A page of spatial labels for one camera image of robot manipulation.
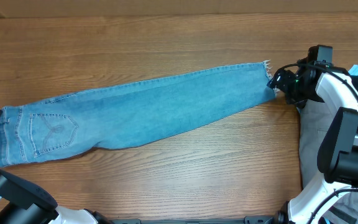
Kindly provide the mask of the light blue denim jeans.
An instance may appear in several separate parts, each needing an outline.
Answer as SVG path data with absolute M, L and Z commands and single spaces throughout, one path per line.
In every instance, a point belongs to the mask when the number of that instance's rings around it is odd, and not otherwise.
M 6 106 L 0 167 L 137 147 L 275 98 L 265 62 L 242 63 Z

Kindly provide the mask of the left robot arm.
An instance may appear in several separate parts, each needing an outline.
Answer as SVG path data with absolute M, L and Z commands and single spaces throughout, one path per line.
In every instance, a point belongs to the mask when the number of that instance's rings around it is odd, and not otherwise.
M 72 210 L 37 184 L 3 170 L 4 166 L 43 162 L 74 145 L 80 124 L 63 112 L 23 106 L 0 110 L 0 223 L 110 223 L 88 209 Z

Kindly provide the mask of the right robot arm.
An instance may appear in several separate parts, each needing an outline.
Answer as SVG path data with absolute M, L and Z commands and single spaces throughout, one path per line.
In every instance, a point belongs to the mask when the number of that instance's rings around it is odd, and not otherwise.
M 289 104 L 317 96 L 334 116 L 319 144 L 317 171 L 302 192 L 286 202 L 269 223 L 322 223 L 323 215 L 351 192 L 358 193 L 358 91 L 343 68 L 298 63 L 279 68 L 269 88 L 283 91 Z

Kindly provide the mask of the grey folded trousers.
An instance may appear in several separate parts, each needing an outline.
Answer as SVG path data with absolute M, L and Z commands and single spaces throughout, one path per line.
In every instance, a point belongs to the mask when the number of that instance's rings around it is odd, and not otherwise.
M 333 121 L 334 115 L 326 103 L 307 101 L 300 112 L 300 168 L 303 186 L 318 171 L 319 147 Z M 341 197 L 320 219 L 320 223 L 358 223 L 358 192 Z

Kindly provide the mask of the black base frame bar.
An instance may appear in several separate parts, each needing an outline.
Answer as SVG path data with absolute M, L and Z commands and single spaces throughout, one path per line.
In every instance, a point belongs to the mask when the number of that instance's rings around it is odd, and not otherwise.
M 116 219 L 112 224 L 273 224 L 274 216 L 258 215 L 244 218 L 215 218 L 215 219 L 179 219 L 179 220 L 140 220 Z

